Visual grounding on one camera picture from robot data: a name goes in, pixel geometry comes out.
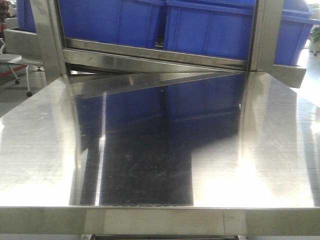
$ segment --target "blue plastic bin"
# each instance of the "blue plastic bin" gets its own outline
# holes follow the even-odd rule
[[[22,31],[36,32],[34,15],[32,13],[30,0],[17,0],[16,15],[19,29]]]
[[[252,22],[253,8],[169,0],[164,48],[247,60]],[[313,24],[319,24],[319,21],[286,14],[282,16],[276,64],[297,64]]]
[[[67,37],[152,48],[163,0],[60,0]]]
[[[319,25],[320,21],[283,15],[274,62],[282,65],[297,65],[314,24]]]
[[[171,121],[206,118],[239,109],[246,74],[209,78],[166,87],[167,115]]]
[[[168,0],[164,49],[248,59],[252,9]]]
[[[309,19],[313,14],[313,9],[305,0],[285,0],[283,14]]]

